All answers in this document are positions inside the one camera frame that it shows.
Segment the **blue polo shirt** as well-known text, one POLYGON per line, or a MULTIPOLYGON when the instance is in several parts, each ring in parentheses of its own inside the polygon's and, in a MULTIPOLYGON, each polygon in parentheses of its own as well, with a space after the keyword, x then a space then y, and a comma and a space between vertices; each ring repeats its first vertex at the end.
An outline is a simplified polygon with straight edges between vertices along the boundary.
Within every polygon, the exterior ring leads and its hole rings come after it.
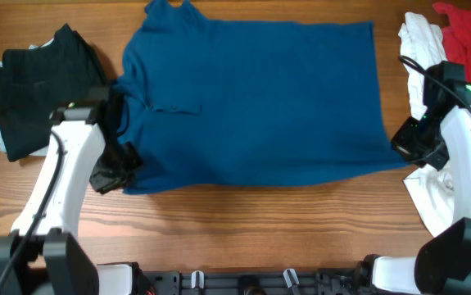
POLYGON ((381 112, 370 21, 214 20, 150 2, 123 54, 127 194, 194 184, 305 186, 405 163, 381 112))

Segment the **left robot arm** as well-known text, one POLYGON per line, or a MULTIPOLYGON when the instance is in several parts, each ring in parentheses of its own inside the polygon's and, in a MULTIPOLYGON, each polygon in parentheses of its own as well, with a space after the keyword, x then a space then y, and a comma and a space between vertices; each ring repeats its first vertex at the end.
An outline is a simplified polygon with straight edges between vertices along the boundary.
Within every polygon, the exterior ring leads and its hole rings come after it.
POLYGON ((25 209, 0 236, 0 294, 146 294, 134 262, 95 265, 79 245, 88 186, 105 194, 129 185, 143 162, 117 141, 124 98, 109 86, 50 115, 48 153, 25 209))

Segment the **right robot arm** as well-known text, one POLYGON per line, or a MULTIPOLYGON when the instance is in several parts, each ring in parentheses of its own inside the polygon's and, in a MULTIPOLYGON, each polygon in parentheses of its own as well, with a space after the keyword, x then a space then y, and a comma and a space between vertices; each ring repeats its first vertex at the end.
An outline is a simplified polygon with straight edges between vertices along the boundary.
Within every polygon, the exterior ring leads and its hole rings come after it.
POLYGON ((351 288, 363 294, 471 294, 471 83, 460 64, 442 61, 424 69, 407 56, 399 60, 424 77, 427 110, 405 121, 392 147, 418 167, 451 166, 452 224, 415 257, 366 256, 351 288))

